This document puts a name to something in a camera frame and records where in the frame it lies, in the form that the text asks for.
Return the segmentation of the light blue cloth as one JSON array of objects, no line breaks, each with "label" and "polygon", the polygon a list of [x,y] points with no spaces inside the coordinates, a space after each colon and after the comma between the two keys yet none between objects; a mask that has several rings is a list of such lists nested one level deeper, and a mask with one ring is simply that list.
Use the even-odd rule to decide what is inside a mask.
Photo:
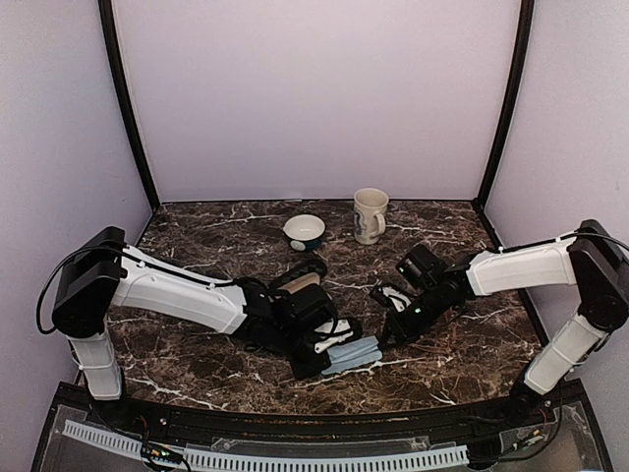
[{"label": "light blue cloth", "polygon": [[382,358],[382,352],[375,336],[362,337],[342,345],[333,346],[326,353],[330,365],[321,371],[324,376],[359,368]]}]

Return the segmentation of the black checkered glasses case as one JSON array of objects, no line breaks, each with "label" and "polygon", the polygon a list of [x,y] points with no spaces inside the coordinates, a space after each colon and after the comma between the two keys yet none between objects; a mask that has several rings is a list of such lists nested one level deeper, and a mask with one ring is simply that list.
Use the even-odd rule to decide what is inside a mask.
[{"label": "black checkered glasses case", "polygon": [[305,260],[277,276],[270,282],[270,285],[278,288],[311,273],[323,278],[327,275],[327,265],[318,258]]}]

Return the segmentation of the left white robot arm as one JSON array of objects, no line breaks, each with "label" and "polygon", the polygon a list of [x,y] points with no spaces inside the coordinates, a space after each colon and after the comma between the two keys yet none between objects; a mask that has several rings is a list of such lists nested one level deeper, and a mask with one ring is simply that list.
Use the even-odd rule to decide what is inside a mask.
[{"label": "left white robot arm", "polygon": [[150,257],[126,243],[124,230],[108,226],[66,256],[44,286],[56,289],[52,328],[73,347],[101,414],[118,429],[129,429],[139,420],[139,408],[124,395],[107,328],[110,307],[152,311],[248,340],[287,357],[295,376],[303,378],[328,367],[325,351],[342,328],[319,285],[295,292],[285,286],[325,274],[322,263],[310,260],[275,285],[248,276],[216,279]]}]

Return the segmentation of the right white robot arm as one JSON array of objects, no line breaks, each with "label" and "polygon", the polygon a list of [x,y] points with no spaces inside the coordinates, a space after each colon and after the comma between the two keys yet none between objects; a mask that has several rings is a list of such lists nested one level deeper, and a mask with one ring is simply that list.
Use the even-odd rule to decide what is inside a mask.
[{"label": "right white robot arm", "polygon": [[403,308],[386,316],[379,344],[392,348],[427,333],[446,311],[497,292],[546,285],[575,285],[575,313],[524,371],[501,406],[512,427],[525,425],[575,366],[628,321],[626,247],[594,219],[573,233],[515,248],[483,251],[450,264],[427,246],[414,246],[397,271],[418,290]]}]

